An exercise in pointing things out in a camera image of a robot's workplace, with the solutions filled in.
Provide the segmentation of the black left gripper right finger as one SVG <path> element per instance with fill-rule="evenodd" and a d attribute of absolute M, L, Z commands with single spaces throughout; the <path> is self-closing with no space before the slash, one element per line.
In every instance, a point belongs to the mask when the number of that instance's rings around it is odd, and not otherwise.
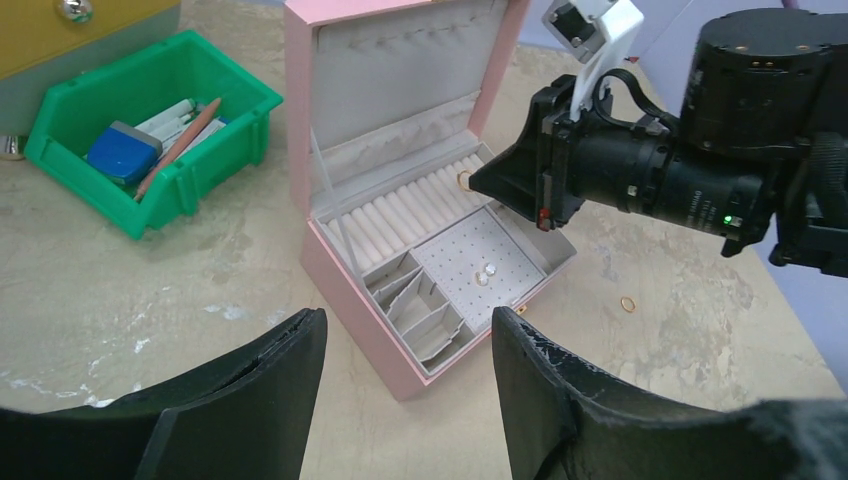
<path fill-rule="evenodd" d="M 492 354 L 515 479 L 843 479 L 847 404 L 766 400 L 729 412 L 632 385 L 507 307 Z"/>

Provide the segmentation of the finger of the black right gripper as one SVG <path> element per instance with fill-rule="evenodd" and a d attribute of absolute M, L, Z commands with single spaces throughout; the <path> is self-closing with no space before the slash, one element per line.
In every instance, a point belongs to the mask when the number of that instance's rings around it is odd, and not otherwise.
<path fill-rule="evenodd" d="M 522 218 L 537 221 L 538 121 L 528 119 L 514 144 L 468 178 L 472 191 L 509 207 Z"/>

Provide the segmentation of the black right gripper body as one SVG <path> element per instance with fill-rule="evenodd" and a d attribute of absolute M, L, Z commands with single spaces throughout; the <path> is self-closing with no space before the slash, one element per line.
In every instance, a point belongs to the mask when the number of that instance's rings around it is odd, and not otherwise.
<path fill-rule="evenodd" d="M 563 74 L 531 99 L 535 147 L 536 226 L 553 231 L 568 224 L 584 200 L 568 187 L 569 155 L 577 123 L 570 117 L 576 77 Z"/>

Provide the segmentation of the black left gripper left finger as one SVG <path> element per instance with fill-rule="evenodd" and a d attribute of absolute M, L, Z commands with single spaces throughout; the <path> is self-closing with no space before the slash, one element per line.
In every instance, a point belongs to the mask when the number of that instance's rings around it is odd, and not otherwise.
<path fill-rule="evenodd" d="M 257 339 L 104 407 L 3 409 L 5 479 L 296 479 L 327 343 L 305 308 Z"/>

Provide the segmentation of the pink jewelry box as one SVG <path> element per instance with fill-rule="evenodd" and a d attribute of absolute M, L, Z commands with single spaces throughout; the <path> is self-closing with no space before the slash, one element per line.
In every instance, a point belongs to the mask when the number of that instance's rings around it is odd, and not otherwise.
<path fill-rule="evenodd" d="M 525 1 L 289 1 L 287 146 L 301 262 L 399 401 L 523 309 L 575 256 L 465 179 Z M 497 267 L 487 286 L 475 273 Z"/>

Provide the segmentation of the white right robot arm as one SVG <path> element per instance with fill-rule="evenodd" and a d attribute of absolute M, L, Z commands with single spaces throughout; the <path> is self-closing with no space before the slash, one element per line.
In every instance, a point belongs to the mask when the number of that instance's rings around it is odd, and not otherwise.
<path fill-rule="evenodd" d="M 586 201 L 724 239 L 775 226 L 773 265 L 847 273 L 847 17 L 731 12 L 700 30 L 679 114 L 622 67 L 627 1 L 556 1 L 546 26 L 581 62 L 531 99 L 518 140 L 468 180 L 543 231 Z"/>

